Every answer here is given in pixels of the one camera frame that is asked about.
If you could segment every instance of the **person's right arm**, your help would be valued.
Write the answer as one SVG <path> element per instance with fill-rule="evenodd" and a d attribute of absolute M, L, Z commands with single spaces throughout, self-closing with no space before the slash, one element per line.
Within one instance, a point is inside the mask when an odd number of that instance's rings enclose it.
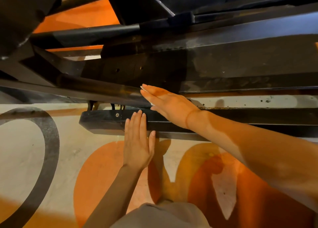
<path fill-rule="evenodd" d="M 152 110 L 217 144 L 270 185 L 318 212 L 318 145 L 199 110 L 161 88 L 143 88 Z"/>

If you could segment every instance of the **forearm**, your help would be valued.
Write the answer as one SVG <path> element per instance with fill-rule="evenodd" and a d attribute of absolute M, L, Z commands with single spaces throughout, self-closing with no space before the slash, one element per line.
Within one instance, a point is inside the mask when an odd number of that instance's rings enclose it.
<path fill-rule="evenodd" d="M 123 217 L 127 212 L 140 174 L 140 170 L 123 166 L 83 227 L 110 227 Z"/>
<path fill-rule="evenodd" d="M 317 145 L 208 111 L 189 117 L 188 127 L 231 153 L 271 185 L 318 211 Z"/>

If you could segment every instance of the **person's left hand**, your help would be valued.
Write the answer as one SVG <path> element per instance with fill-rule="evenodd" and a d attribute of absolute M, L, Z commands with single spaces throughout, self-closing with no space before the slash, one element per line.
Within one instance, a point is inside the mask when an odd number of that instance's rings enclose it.
<path fill-rule="evenodd" d="M 138 172 L 149 165 L 155 152 L 156 132 L 147 138 L 146 114 L 139 110 L 125 123 L 124 163 Z"/>

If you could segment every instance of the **floor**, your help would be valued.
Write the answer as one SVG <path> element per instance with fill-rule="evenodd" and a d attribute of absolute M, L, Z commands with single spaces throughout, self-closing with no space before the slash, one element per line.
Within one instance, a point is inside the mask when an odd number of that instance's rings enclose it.
<path fill-rule="evenodd" d="M 0 228 L 85 223 L 123 151 L 122 136 L 92 134 L 78 124 L 86 108 L 0 105 Z M 157 140 L 128 212 L 160 198 L 197 205 L 213 228 L 312 227 L 314 216 L 209 142 Z"/>

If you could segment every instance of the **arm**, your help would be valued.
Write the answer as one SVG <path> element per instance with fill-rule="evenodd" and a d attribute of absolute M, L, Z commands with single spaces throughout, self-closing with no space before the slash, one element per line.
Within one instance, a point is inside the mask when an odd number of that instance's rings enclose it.
<path fill-rule="evenodd" d="M 318 146 L 199 110 L 185 97 L 143 85 L 141 94 L 169 121 L 231 153 L 270 185 L 318 212 Z"/>
<path fill-rule="evenodd" d="M 126 120 L 123 166 L 84 228 L 110 227 L 126 214 L 139 176 L 154 155 L 155 139 L 154 131 L 147 139 L 146 115 L 141 110 Z"/>

